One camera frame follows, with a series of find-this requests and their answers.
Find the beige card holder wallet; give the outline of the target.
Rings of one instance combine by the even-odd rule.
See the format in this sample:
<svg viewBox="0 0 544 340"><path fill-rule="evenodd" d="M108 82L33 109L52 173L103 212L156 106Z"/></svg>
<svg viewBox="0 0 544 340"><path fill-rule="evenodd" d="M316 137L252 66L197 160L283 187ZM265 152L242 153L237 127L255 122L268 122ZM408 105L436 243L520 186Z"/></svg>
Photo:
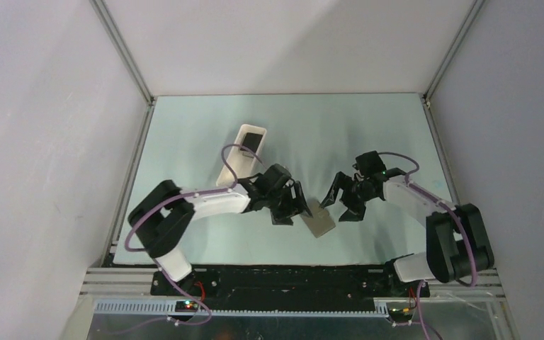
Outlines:
<svg viewBox="0 0 544 340"><path fill-rule="evenodd" d="M322 208L317 199L309 199L307 206L312 215L309 216L303 213L300 217L315 238L322 237L336 227L336 223L329 211Z"/></svg>

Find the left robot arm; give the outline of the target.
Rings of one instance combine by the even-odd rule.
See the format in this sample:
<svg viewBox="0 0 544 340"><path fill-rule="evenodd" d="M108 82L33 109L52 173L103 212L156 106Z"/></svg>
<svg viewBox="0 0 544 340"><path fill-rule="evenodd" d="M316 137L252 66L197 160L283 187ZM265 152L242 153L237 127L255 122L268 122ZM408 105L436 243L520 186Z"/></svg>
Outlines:
<svg viewBox="0 0 544 340"><path fill-rule="evenodd" d="M136 236L141 251L168 278L169 287L187 295L196 285L192 265L179 243L194 220L222 214L268 209L273 225L292 225L293 217L312 217L301 183L280 164L263 173L238 178L231 186L185 192L172 180L158 184L129 213L129 238Z"/></svg>

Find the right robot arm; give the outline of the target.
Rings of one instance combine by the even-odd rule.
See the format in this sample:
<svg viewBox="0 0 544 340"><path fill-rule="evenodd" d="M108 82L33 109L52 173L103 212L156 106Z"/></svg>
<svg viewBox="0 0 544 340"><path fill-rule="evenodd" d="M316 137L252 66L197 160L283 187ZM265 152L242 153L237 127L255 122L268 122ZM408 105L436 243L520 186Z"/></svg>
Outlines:
<svg viewBox="0 0 544 340"><path fill-rule="evenodd" d="M426 250L393 260L394 270L385 274L383 285L389 294L404 295L412 281L429 279L476 286L480 272L494 266L480 209L432 194L412 180L413 171L387 168L383 155L366 152L356 157L352 176L336 173L320 207L339 201L346 208L340 221L360 222L367 202L378 198L401 208L424 227Z"/></svg>

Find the white plastic tray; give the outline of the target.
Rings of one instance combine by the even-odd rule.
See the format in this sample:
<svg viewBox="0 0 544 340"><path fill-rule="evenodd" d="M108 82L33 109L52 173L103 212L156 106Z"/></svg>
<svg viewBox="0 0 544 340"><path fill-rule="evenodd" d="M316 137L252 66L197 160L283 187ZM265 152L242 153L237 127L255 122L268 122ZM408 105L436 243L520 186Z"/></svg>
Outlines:
<svg viewBox="0 0 544 340"><path fill-rule="evenodd" d="M242 140L247 132L255 132L263 135L261 144L256 151L252 151L242 146ZM256 164L259 162L258 157L261 156L264 148L264 142L266 139L267 129L255 125L243 124L240 126L237 136L234 139L233 144L239 145L238 147L224 146L224 152L222 153L225 161L231 166L239 178L251 176L254 173Z"/></svg>

